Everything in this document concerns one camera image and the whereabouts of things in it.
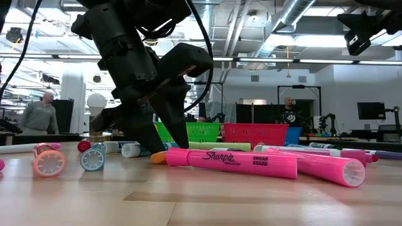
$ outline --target white lamp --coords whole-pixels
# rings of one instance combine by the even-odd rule
[[[90,110],[90,116],[96,116],[106,107],[107,100],[101,94],[92,94],[88,97],[87,104]]]

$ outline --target wooden table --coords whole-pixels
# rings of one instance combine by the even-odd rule
[[[299,175],[297,180],[196,168],[153,166],[148,158],[107,155],[85,172],[77,143],[63,144],[58,178],[32,175],[33,155],[1,155],[0,225],[362,225],[402,223],[402,162],[367,168],[360,188]]]

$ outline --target pink basket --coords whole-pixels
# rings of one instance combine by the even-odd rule
[[[283,146],[287,124],[241,124],[225,123],[222,139],[230,143],[251,143],[254,148],[258,143]]]

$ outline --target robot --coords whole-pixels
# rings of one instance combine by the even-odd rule
[[[122,104],[104,109],[91,122],[94,131],[116,127],[152,153],[164,151],[153,125],[158,115],[181,148],[188,148],[184,118],[184,98],[190,90],[183,78],[198,77],[213,68],[212,57],[202,48],[180,43],[163,58],[143,45],[140,31],[147,38],[170,35],[176,24],[191,11],[186,1],[91,1],[79,0],[88,11],[78,16],[72,31],[93,40]]]

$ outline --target computer screen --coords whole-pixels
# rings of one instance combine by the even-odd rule
[[[385,105],[383,102],[357,103],[359,120],[385,119]]]

